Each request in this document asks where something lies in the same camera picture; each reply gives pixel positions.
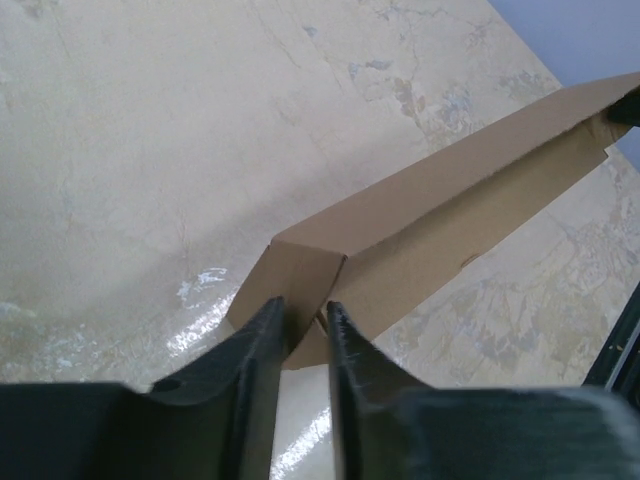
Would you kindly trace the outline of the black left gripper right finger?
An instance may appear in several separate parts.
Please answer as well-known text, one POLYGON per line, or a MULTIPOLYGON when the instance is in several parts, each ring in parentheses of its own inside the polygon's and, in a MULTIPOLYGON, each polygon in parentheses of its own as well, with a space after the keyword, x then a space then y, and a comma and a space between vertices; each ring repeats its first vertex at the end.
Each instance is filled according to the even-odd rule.
POLYGON ((340 479, 635 479, 639 417, 602 389, 435 388, 327 306, 340 479))

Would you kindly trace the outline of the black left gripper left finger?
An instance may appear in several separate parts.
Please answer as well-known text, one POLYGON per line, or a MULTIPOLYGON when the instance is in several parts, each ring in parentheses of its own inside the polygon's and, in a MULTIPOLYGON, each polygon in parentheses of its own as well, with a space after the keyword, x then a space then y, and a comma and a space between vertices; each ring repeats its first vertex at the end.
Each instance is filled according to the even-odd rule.
POLYGON ((285 305, 140 393, 116 382, 1 388, 5 479, 265 479, 285 305))

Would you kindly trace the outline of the brown cardboard box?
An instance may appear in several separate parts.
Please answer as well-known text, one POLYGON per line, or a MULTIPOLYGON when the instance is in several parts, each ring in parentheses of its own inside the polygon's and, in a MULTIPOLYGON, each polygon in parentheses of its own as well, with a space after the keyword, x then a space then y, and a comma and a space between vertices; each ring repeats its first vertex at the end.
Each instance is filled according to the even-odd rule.
POLYGON ((285 367, 324 364, 324 305, 375 338, 606 159, 639 97, 629 73, 558 90, 275 235, 232 301, 242 327, 283 297, 285 367))

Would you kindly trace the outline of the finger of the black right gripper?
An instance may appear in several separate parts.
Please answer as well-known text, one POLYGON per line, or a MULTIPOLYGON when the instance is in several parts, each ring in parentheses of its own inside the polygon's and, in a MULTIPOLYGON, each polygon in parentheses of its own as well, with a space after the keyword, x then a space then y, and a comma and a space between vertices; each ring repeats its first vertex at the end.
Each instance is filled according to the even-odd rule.
POLYGON ((626 94, 610 106, 606 113, 608 121, 628 127, 640 127, 640 92, 639 89, 626 94))

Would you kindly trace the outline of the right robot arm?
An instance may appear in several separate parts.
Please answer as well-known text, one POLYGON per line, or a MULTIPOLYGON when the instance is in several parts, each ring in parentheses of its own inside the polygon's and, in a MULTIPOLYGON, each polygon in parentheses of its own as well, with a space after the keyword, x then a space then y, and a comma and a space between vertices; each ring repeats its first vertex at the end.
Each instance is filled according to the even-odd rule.
POLYGON ((639 410, 639 286, 612 328, 583 384, 620 395, 639 410))

